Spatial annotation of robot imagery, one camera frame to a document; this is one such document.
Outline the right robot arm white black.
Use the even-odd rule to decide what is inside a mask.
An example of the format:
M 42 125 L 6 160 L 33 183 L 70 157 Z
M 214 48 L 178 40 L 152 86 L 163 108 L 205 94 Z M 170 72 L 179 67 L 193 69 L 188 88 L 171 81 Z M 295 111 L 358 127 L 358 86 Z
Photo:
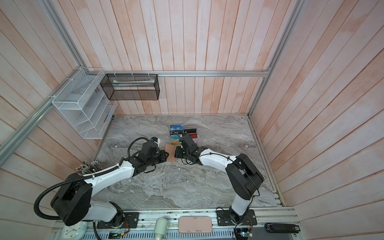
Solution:
M 221 210 L 223 219 L 230 219 L 233 224 L 240 224 L 249 211 L 255 193 L 264 182 L 264 177 L 251 159 L 245 154 L 229 156 L 212 151 L 206 147 L 198 147 L 190 134 L 183 134 L 181 157 L 189 164 L 208 166 L 227 173 L 236 193 L 229 210 Z

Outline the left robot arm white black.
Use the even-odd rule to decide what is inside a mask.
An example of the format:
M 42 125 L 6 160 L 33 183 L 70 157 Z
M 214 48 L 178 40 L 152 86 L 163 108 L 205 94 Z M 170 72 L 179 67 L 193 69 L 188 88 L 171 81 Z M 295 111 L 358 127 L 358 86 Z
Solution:
M 100 203 L 92 201 L 92 197 L 101 190 L 124 179 L 132 178 L 140 173 L 149 173 L 148 167 L 166 162 L 169 153 L 160 150 L 157 142 L 143 143 L 140 151 L 122 158 L 120 162 L 105 170 L 79 176 L 68 176 L 51 201 L 51 207 L 66 226 L 79 222 L 102 221 L 113 228 L 120 227 L 125 219 L 124 211 L 116 203 Z

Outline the gold credit card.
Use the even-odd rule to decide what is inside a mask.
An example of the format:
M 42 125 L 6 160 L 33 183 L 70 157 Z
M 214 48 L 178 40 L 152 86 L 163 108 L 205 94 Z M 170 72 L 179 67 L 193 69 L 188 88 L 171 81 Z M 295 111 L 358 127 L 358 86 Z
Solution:
M 171 144 L 174 146 L 179 146 L 181 143 L 179 139 L 171 139 Z

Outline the red credit card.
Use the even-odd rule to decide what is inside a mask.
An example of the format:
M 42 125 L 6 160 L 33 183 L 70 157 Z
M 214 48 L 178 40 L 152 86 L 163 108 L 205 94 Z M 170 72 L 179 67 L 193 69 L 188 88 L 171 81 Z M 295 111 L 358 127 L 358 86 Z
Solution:
M 193 138 L 193 139 L 197 139 L 198 138 L 198 134 L 194 133 L 194 134 L 190 134 L 190 136 Z

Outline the teal credit card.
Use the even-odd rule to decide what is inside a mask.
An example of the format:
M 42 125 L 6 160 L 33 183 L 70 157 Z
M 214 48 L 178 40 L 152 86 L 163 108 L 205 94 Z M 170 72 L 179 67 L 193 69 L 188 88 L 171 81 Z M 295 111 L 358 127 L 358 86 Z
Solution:
M 182 137 L 181 135 L 177 135 L 177 134 L 171 135 L 172 140 L 179 140 L 181 137 Z

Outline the black credit card right column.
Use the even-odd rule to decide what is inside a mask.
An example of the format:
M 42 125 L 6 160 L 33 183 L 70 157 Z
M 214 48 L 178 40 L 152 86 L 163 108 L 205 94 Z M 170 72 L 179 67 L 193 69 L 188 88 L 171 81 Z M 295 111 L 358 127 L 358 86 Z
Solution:
M 197 133 L 197 129 L 196 128 L 184 129 L 183 133 L 185 133 L 185 134 L 196 134 Z

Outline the black credit card column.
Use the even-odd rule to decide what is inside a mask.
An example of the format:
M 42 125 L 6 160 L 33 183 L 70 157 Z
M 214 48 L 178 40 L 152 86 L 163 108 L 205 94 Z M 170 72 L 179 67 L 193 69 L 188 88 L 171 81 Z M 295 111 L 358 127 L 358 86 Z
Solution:
M 184 130 L 170 130 L 170 135 L 182 135 Z
M 185 134 L 196 134 L 197 133 L 197 129 L 196 128 L 184 129 L 183 133 L 185 133 Z

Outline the black credit card left column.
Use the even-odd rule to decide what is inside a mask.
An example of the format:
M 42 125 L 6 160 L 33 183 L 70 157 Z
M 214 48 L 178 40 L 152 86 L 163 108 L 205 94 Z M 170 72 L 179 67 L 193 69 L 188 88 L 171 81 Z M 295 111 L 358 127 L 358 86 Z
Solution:
M 170 135 L 182 135 L 184 130 L 170 130 Z

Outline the bundle of coloured pens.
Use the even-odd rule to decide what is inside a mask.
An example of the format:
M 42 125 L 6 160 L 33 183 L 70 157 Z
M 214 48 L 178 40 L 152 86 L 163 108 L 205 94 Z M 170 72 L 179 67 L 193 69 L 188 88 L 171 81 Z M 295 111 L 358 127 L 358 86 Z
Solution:
M 76 167 L 75 170 L 79 175 L 82 176 L 82 175 L 92 174 L 92 173 L 101 171 L 102 168 L 99 166 L 99 162 L 96 160 L 90 163 L 83 162 L 81 165 Z

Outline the pink rectangular case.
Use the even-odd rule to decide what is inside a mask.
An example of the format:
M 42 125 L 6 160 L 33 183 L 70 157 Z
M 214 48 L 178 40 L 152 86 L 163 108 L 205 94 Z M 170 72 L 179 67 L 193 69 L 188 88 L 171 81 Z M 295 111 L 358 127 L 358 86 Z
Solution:
M 213 231 L 212 219 L 207 216 L 184 216 L 179 218 L 178 222 L 179 233 L 211 233 Z

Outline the black mesh basket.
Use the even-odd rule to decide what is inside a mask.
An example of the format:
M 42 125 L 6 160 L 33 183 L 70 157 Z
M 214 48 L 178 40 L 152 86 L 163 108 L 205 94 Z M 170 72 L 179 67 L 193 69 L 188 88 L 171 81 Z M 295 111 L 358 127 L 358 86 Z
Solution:
M 106 74 L 101 87 L 112 101 L 157 101 L 160 96 L 155 74 Z

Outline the white analog clock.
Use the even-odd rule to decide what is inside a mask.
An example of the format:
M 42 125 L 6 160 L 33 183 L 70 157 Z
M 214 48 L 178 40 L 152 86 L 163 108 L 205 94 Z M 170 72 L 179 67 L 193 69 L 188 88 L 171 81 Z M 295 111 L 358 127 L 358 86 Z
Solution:
M 81 240 L 87 231 L 87 223 L 79 222 L 72 226 L 64 226 L 60 240 Z

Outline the black stapler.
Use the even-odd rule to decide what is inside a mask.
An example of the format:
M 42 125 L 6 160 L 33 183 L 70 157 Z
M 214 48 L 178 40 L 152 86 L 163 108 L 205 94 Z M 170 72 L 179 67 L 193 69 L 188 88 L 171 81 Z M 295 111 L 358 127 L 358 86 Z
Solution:
M 275 234 L 298 234 L 301 231 L 300 227 L 294 224 L 265 223 L 264 228 L 268 233 Z

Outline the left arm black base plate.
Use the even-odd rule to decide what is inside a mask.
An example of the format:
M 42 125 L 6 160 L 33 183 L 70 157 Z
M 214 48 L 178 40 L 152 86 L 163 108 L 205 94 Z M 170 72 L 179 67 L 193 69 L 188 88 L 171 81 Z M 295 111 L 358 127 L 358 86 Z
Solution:
M 110 222 L 99 221 L 97 229 L 135 229 L 138 225 L 139 215 L 139 212 L 117 213 Z

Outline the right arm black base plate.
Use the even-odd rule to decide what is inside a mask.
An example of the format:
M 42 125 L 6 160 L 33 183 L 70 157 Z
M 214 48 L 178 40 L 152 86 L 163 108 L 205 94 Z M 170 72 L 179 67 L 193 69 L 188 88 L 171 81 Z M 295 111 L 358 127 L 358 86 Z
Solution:
M 232 209 L 216 209 L 217 223 L 219 226 L 255 226 L 257 219 L 254 210 L 247 209 L 246 212 L 238 216 Z

